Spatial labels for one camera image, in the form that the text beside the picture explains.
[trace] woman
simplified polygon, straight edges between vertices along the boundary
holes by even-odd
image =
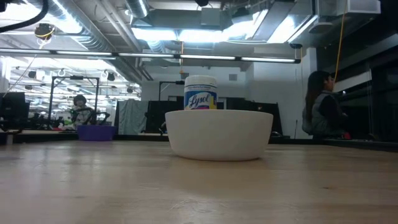
[[[91,115],[91,108],[86,106],[87,100],[83,95],[77,95],[73,99],[73,112],[76,113],[76,120],[73,122],[73,127],[76,129],[77,126],[84,124],[84,122]]]
[[[308,78],[302,128],[314,138],[341,137],[346,132],[343,125],[347,115],[332,93],[333,85],[333,78],[327,72],[313,72]]]

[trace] white lid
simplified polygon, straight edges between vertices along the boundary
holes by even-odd
[[[190,75],[185,79],[185,86],[211,85],[217,87],[217,79],[208,75]]]

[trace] white bowl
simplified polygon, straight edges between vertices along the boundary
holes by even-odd
[[[184,110],[166,113],[173,151],[207,161],[257,159],[268,145],[273,115],[254,111]]]

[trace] dark hair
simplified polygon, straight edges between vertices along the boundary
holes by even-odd
[[[87,100],[86,100],[86,98],[83,95],[77,95],[77,96],[74,97],[73,104],[75,106],[77,106],[77,104],[76,104],[77,101],[82,101],[82,102],[84,102],[84,104],[87,103]]]
[[[312,107],[317,97],[323,91],[325,80],[328,80],[331,75],[324,71],[316,71],[311,73],[308,78],[307,95],[305,96],[305,115],[308,122],[312,120]]]

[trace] desk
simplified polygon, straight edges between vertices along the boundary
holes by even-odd
[[[397,223],[398,154],[270,145],[205,162],[168,142],[0,147],[2,223]]]

